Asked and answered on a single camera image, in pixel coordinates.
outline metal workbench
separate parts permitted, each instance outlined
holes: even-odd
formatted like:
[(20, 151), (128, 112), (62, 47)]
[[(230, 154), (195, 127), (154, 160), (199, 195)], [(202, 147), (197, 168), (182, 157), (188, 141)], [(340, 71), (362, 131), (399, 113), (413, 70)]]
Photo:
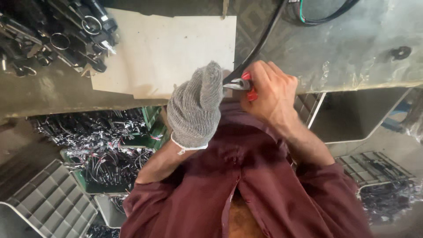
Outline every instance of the metal workbench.
[[(105, 0), (106, 7), (164, 16), (221, 15), (222, 0)], [(304, 15), (321, 18), (344, 0), (304, 0)], [(232, 0), (237, 15), (235, 66), (258, 41), (275, 8), (272, 0)], [(300, 79), (298, 93), (415, 86), (423, 81), (423, 18), (420, 0), (360, 0), (327, 24), (300, 27), (281, 20), (259, 58), (274, 61)], [(395, 60), (392, 50), (407, 46), (409, 57)], [(166, 100), (134, 100), (132, 95), (92, 90), (61, 61), (17, 78), (0, 73), (0, 118), (48, 113), (125, 109), (163, 105)]]

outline gloved hand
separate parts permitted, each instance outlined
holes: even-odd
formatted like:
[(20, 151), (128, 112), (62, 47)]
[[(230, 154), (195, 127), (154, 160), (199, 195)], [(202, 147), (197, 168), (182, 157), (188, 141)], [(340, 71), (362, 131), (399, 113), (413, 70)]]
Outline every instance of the gloved hand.
[(222, 69), (212, 61), (172, 93), (168, 121), (173, 128), (172, 141), (182, 148), (180, 153), (207, 148), (220, 120), (222, 80)]

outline white paper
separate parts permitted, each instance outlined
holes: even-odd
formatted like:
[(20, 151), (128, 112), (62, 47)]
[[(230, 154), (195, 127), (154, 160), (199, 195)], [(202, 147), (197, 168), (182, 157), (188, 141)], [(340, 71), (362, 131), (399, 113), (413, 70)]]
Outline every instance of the white paper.
[(162, 17), (109, 8), (118, 26), (117, 55), (92, 77), (93, 89), (169, 99), (197, 68), (216, 61), (233, 70), (236, 16)]

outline wire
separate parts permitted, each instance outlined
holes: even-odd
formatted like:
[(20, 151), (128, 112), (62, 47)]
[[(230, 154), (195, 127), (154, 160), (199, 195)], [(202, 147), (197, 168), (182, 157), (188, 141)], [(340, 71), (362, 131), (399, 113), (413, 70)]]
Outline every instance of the wire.
[[(294, 14), (299, 19), (300, 23), (305, 26), (314, 26), (314, 25), (320, 25), (326, 22), (329, 22), (340, 15), (346, 13), (349, 9), (351, 9), (359, 0), (346, 0), (345, 3), (332, 15), (318, 20), (313, 19), (306, 19), (302, 15), (302, 2), (303, 0), (299, 0), (297, 2), (292, 3), (294, 5)], [(273, 16), (266, 28), (266, 30), (263, 32), (263, 34), (260, 37), (259, 42), (254, 47), (254, 49), (250, 52), (250, 54), (245, 58), (245, 60), (232, 72), (230, 73), (225, 79), (223, 79), (223, 85), (230, 83), (233, 79), (241, 77), (244, 70), (248, 67), (249, 64), (252, 63), (254, 58), (257, 57), (257, 55), (260, 53), (260, 51), (263, 49), (263, 46), (266, 44), (267, 39), (269, 38), (270, 33), (275, 28), (275, 25), (279, 18), (282, 15), (282, 12), (285, 8), (286, 3), (288, 0), (280, 0), (279, 5), (277, 6), (275, 12), (273, 13)]]
[(241, 77), (243, 71), (248, 67), (248, 65), (254, 60), (254, 58), (260, 53), (265, 45), (267, 39), (269, 38), (270, 33), (275, 28), (277, 21), (279, 20), (280, 16), (282, 15), (283, 9), (285, 7), (286, 0), (280, 0), (279, 5), (277, 6), (273, 16), (263, 34), (260, 37), (259, 42), (254, 47), (254, 49), (250, 52), (250, 54), (245, 58), (245, 60), (232, 72), (230, 73), (224, 80), (223, 85), (230, 83), (233, 79)]
[(332, 15), (322, 18), (322, 19), (307, 19), (302, 14), (302, 3), (304, 0), (299, 0), (299, 2), (292, 3), (294, 4), (295, 8), (295, 15), (299, 19), (299, 21), (302, 23), (302, 25), (305, 26), (315, 26), (327, 23), (329, 21), (332, 21), (335, 18), (338, 18), (342, 14), (346, 13), (349, 9), (351, 9), (359, 0), (346, 0), (344, 4)]

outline pliers jaw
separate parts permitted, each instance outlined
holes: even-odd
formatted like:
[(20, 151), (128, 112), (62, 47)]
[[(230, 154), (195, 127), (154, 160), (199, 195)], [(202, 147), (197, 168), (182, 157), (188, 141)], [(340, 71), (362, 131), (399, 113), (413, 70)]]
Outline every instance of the pliers jaw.
[(249, 80), (243, 80), (242, 78), (233, 79), (230, 83), (223, 85), (226, 88), (235, 90), (250, 90), (251, 84)]

